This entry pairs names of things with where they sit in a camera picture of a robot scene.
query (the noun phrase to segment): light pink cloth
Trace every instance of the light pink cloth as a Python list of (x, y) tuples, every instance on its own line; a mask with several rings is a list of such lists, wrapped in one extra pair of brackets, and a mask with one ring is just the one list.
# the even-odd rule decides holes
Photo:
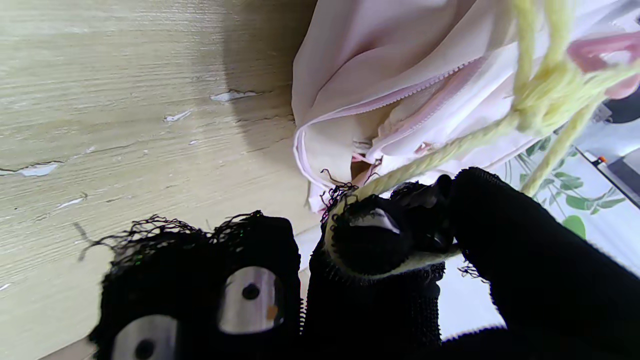
[[(629, 19), (639, 8), (636, 0), (577, 1), (573, 37), (636, 31)], [(505, 0), (319, 0), (294, 62), (292, 95), (294, 155), (311, 182), (312, 210), (322, 210), (320, 195), (333, 187), (324, 168), (336, 181), (352, 181), (352, 155), (361, 154), (377, 162), (364, 175), (385, 174), (504, 116), (515, 41)], [(542, 21), (536, 43), (541, 56)], [(534, 141), (513, 133), (430, 178), (491, 169)]]

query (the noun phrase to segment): yellow rope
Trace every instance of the yellow rope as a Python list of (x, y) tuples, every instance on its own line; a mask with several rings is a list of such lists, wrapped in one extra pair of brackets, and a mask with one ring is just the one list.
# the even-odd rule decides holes
[[(514, 130), (544, 137), (569, 120), (542, 162), (523, 185), (522, 192), (533, 196), (540, 183), (566, 154), (595, 108), (606, 99), (605, 91), (640, 72), (640, 63), (636, 62), (631, 66), (618, 66), (583, 74), (566, 55), (572, 28), (572, 17), (566, 0), (545, 0), (545, 18), (550, 43), (538, 71), (532, 77), (536, 33), (534, 0), (513, 0), (513, 10), (518, 21), (519, 56), (513, 87), (514, 100), (509, 113), (489, 126), (457, 138), (412, 163), (373, 179), (353, 192), (356, 199), (387, 192), (413, 177), (477, 147), (488, 145)], [(415, 252), (400, 267), (389, 273), (374, 276), (354, 273), (344, 266), (333, 248), (333, 216), (344, 211), (346, 201), (347, 199), (340, 201), (327, 219), (324, 249), (338, 267), (351, 275), (368, 279), (382, 278), (430, 263), (438, 263), (459, 253), (457, 248), (453, 248), (447, 254)]]

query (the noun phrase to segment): pink fabric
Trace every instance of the pink fabric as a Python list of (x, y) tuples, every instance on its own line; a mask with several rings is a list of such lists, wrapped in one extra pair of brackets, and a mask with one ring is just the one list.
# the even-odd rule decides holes
[[(573, 37), (620, 32), (628, 26), (616, 19), (639, 6), (577, 1)], [(545, 28), (536, 39), (541, 56)], [(312, 182), (311, 208), (320, 210), (319, 194), (333, 186), (322, 168), (339, 181), (354, 180), (351, 152), (381, 161), (376, 172), (384, 174), (423, 153), (424, 143), (435, 149), (503, 116), (511, 103), (515, 40), (509, 1), (319, 0), (294, 61), (292, 94), (294, 155)], [(433, 173), (495, 166), (535, 140), (513, 134)]]

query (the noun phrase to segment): green leaf pattern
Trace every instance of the green leaf pattern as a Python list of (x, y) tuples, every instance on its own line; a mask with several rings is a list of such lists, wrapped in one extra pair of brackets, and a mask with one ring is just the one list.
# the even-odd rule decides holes
[[(547, 151), (551, 141), (551, 136), (541, 139), (516, 157), (516, 160), (520, 162), (524, 170), (524, 173), (520, 174), (520, 186), (527, 181), (531, 174), (531, 164), (534, 163), (531, 157), (539, 152)], [(567, 162), (567, 158), (574, 158), (578, 155), (579, 152), (575, 148), (572, 148), (554, 167), (552, 175), (542, 182), (540, 190), (534, 199), (538, 200), (542, 206), (548, 208), (558, 206), (562, 214), (564, 214), (563, 206), (559, 202), (564, 196), (564, 203), (567, 206), (579, 211), (588, 211), (588, 215), (596, 215), (603, 209), (611, 209), (626, 201), (626, 198), (620, 197), (621, 194), (619, 194), (618, 190), (613, 186), (598, 197), (585, 197), (581, 195), (578, 190), (584, 186), (584, 181), (580, 177), (561, 171)], [(586, 239), (586, 228), (581, 217), (578, 215), (565, 215), (564, 217), (565, 219), (562, 221), (563, 225), (580, 237)]]

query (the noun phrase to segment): wooden surface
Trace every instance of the wooden surface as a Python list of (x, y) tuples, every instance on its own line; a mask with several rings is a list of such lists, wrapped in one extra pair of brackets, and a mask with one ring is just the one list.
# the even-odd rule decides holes
[[(111, 254), (79, 261), (87, 244), (73, 223), (94, 240), (154, 213), (199, 227), (255, 209), (295, 231), (317, 223), (290, 107), (313, 8), (1, 2), (0, 358), (37, 359), (95, 325)], [(231, 90), (259, 95), (211, 99)]]

